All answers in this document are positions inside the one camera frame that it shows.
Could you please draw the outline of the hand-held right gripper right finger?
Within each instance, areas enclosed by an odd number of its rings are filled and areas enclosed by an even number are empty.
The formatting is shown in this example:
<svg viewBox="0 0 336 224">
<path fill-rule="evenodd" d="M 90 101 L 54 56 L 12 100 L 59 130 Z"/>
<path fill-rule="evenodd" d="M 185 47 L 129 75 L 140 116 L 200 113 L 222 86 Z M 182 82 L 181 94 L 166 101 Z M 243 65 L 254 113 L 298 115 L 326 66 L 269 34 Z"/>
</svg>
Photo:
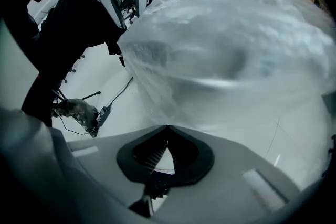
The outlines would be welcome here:
<svg viewBox="0 0 336 224">
<path fill-rule="evenodd" d="M 214 153 L 211 170 L 195 185 L 176 187 L 152 219 L 162 224 L 249 224 L 300 194 L 281 170 L 248 147 L 176 127 L 205 142 Z"/>
</svg>

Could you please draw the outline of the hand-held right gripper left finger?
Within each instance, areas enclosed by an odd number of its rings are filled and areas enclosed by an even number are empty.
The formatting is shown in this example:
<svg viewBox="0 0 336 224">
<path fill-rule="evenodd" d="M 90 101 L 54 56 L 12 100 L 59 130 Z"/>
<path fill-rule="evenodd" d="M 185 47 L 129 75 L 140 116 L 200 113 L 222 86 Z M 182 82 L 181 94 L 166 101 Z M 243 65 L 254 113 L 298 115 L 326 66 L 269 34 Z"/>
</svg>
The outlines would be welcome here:
<svg viewBox="0 0 336 224">
<path fill-rule="evenodd" d="M 117 163 L 117 152 L 125 144 L 159 126 L 115 136 L 66 142 L 62 132 L 51 129 L 54 151 L 65 177 L 74 224 L 168 224 L 157 217 L 146 218 L 129 209 L 138 201 L 145 185 L 127 179 Z"/>
</svg>

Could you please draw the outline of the clear plastic bag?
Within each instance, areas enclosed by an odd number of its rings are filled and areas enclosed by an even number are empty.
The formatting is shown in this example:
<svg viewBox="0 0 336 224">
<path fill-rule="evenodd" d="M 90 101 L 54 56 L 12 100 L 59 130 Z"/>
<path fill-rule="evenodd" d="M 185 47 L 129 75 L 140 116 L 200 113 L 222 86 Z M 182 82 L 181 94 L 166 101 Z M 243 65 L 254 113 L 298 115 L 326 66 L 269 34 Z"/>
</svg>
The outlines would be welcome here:
<svg viewBox="0 0 336 224">
<path fill-rule="evenodd" d="M 217 133 L 336 91 L 336 24 L 311 0 L 154 0 L 118 44 L 157 124 Z"/>
</svg>

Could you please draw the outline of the person's left shoe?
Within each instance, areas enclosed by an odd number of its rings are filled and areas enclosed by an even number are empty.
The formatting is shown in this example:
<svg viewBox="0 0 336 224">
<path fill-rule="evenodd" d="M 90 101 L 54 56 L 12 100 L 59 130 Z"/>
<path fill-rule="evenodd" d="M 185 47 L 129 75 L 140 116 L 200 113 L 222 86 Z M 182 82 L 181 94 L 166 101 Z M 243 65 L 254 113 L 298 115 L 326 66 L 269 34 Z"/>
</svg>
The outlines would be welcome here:
<svg viewBox="0 0 336 224">
<path fill-rule="evenodd" d="M 65 99 L 52 105 L 53 117 L 66 117 L 76 120 L 92 137 L 98 134 L 98 110 L 83 99 Z"/>
</svg>

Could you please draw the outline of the person's black shorts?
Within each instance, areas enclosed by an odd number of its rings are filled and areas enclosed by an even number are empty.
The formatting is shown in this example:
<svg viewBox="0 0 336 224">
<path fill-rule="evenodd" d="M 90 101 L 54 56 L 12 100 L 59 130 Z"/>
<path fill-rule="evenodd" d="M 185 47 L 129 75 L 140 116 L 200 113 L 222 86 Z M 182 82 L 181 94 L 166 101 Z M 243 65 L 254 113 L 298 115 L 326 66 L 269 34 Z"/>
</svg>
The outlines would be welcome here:
<svg viewBox="0 0 336 224">
<path fill-rule="evenodd" d="M 110 55 L 121 55 L 117 44 L 125 32 L 98 0 L 58 0 L 27 50 L 39 71 L 22 110 L 52 126 L 53 92 L 89 47 L 106 44 Z"/>
</svg>

